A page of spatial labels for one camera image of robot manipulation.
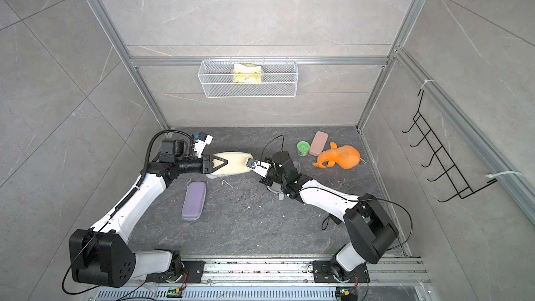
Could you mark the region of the purple-lined grey sleeve case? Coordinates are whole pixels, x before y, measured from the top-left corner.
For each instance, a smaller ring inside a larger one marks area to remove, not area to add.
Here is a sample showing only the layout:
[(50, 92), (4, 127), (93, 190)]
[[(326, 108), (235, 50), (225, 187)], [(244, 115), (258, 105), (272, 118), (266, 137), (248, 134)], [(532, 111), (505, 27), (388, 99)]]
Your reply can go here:
[(188, 184), (185, 200), (182, 209), (182, 219), (185, 221), (195, 221), (201, 217), (205, 204), (207, 185), (202, 181), (195, 181)]

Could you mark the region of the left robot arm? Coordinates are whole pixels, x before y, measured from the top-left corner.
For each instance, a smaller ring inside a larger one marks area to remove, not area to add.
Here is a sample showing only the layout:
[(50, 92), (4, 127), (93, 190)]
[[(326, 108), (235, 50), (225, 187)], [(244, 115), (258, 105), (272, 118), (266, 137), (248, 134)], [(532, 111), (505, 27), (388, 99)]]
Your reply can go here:
[(144, 165), (136, 182), (121, 200), (88, 229), (76, 230), (68, 241), (70, 265), (65, 272), (76, 283), (98, 287), (123, 287), (149, 276), (170, 282), (185, 277), (178, 250), (155, 249), (134, 253), (130, 234), (149, 206), (183, 174), (211, 174), (228, 164), (204, 154), (213, 137), (200, 132), (161, 130), (150, 140)]

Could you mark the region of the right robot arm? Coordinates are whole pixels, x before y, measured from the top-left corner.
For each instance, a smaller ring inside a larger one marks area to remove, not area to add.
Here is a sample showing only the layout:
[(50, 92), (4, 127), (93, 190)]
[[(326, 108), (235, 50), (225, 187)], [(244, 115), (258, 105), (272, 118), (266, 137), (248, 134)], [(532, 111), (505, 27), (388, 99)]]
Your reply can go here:
[(393, 242), (399, 239), (399, 230), (382, 203), (406, 210), (400, 204), (369, 193), (350, 195), (322, 185), (298, 172), (286, 151), (264, 160), (250, 160), (247, 166), (261, 176), (262, 184), (277, 184), (285, 196), (320, 208), (335, 223), (345, 225), (350, 241), (330, 260), (329, 272), (335, 280), (349, 281), (355, 269), (376, 264), (386, 252), (397, 248)]

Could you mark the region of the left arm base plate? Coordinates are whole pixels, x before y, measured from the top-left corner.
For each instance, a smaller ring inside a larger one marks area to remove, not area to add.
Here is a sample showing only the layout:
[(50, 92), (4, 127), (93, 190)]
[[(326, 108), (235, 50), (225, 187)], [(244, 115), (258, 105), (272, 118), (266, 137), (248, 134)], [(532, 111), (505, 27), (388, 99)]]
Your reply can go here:
[(146, 282), (182, 284), (186, 281), (186, 284), (198, 284), (202, 281), (205, 264), (204, 261), (183, 261), (182, 268), (178, 273), (174, 271), (153, 273), (147, 275)]

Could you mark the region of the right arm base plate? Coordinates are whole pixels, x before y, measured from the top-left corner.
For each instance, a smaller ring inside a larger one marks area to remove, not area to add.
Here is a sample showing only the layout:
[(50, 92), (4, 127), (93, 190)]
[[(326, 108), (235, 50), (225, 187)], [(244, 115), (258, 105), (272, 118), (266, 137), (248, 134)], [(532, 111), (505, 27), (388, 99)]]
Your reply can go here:
[(366, 264), (351, 271), (344, 270), (333, 261), (313, 261), (307, 266), (307, 272), (313, 275), (316, 283), (368, 283), (369, 273)]

